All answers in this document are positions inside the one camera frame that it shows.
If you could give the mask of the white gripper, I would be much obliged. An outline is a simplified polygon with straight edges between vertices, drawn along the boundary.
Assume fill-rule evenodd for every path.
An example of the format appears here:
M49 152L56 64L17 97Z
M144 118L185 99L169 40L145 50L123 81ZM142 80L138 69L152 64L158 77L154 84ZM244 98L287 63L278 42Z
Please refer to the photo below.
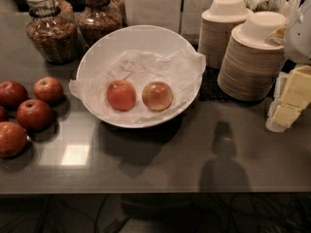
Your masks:
M277 78L273 101L265 126L273 132L285 132L311 103L311 0L305 0L286 26L280 26L265 38L272 46L283 46L285 56L296 64L289 74Z

